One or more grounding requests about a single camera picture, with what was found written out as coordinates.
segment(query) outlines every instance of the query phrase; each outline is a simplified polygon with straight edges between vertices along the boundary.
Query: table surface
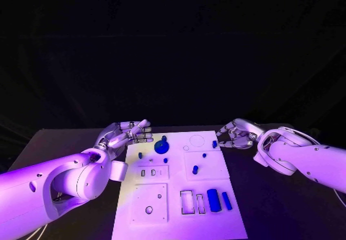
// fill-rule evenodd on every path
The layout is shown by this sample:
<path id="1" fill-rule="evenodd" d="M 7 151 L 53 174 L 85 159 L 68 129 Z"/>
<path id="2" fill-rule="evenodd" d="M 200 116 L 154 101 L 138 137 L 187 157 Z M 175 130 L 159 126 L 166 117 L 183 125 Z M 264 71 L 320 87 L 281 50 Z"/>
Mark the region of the table surface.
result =
<path id="1" fill-rule="evenodd" d="M 219 130 L 212 126 L 153 127 L 153 133 Z M 42 129 L 10 171 L 79 153 L 94 145 L 102 129 Z M 286 176 L 254 160 L 257 149 L 222 148 L 239 212 L 249 240 L 346 239 L 346 208 L 333 190 L 297 171 Z M 127 153 L 117 158 L 125 161 Z M 108 181 L 100 197 L 48 224 L 45 239 L 113 238 L 121 183 Z"/>

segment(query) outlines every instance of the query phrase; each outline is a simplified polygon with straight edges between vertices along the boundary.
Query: blue shape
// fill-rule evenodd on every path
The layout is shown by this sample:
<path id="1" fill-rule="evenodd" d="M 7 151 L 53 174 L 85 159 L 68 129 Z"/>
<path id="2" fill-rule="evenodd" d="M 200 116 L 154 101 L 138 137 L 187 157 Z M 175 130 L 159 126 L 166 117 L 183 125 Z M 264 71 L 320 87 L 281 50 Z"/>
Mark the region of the blue shape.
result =
<path id="1" fill-rule="evenodd" d="M 232 210 L 232 205 L 231 205 L 231 202 L 229 202 L 229 196 L 228 196 L 226 192 L 222 193 L 222 197 L 224 197 L 226 209 Z"/>
<path id="2" fill-rule="evenodd" d="M 193 173 L 195 175 L 198 174 L 198 171 L 199 171 L 199 166 L 193 166 L 192 173 Z"/>
<path id="3" fill-rule="evenodd" d="M 222 210 L 222 205 L 221 205 L 221 200 L 219 200 L 216 189 L 209 189 L 206 191 L 206 194 L 208 194 L 211 211 L 212 212 L 219 212 Z"/>
<path id="4" fill-rule="evenodd" d="M 159 154 L 164 154 L 170 149 L 170 145 L 166 141 L 160 140 L 156 142 L 153 149 Z"/>

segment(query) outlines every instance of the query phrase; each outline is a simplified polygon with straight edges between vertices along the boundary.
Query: circular hole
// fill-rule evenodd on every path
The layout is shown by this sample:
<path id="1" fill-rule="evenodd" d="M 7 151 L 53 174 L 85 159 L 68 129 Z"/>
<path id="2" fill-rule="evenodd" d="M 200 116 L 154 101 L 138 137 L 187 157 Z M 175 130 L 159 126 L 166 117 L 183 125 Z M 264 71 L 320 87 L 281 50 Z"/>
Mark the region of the circular hole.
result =
<path id="1" fill-rule="evenodd" d="M 153 212 L 153 208 L 151 208 L 150 206 L 147 206 L 147 207 L 146 207 L 146 213 L 147 213 L 147 214 L 151 214 L 151 212 Z"/>

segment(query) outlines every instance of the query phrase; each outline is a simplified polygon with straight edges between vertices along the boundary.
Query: robotic hand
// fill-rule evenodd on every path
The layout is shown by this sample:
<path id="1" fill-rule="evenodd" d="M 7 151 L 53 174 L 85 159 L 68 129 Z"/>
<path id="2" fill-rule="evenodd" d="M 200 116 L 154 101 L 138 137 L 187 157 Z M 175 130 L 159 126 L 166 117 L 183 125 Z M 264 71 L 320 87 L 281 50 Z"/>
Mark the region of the robotic hand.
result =
<path id="1" fill-rule="evenodd" d="M 114 159 L 125 145 L 153 142 L 149 126 L 147 120 L 113 123 L 82 153 L 0 175 L 2 240 L 20 238 L 95 199 L 108 179 L 124 180 L 128 165 Z"/>
<path id="2" fill-rule="evenodd" d="M 265 125 L 237 118 L 216 135 L 228 133 L 231 141 L 221 147 L 248 149 L 257 144 L 254 160 L 284 175 L 296 170 L 314 182 L 346 193 L 346 150 L 320 144 L 309 135 L 281 126 L 265 131 Z"/>

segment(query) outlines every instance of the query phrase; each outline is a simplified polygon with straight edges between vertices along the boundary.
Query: hole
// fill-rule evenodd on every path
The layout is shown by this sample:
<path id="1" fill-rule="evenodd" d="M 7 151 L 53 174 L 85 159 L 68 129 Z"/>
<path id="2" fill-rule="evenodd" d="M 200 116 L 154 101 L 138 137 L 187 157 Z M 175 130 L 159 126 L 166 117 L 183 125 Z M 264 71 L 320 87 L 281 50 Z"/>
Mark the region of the hole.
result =
<path id="1" fill-rule="evenodd" d="M 147 214 L 151 214 L 151 212 L 153 212 L 153 208 L 151 208 L 150 206 L 147 206 L 147 207 L 146 207 L 146 213 L 147 213 Z"/>
<path id="2" fill-rule="evenodd" d="M 36 182 L 35 182 L 35 181 L 30 181 L 30 183 L 29 183 L 29 188 L 30 188 L 30 191 L 32 191 L 33 193 L 36 192 L 36 187 L 38 187 Z"/>

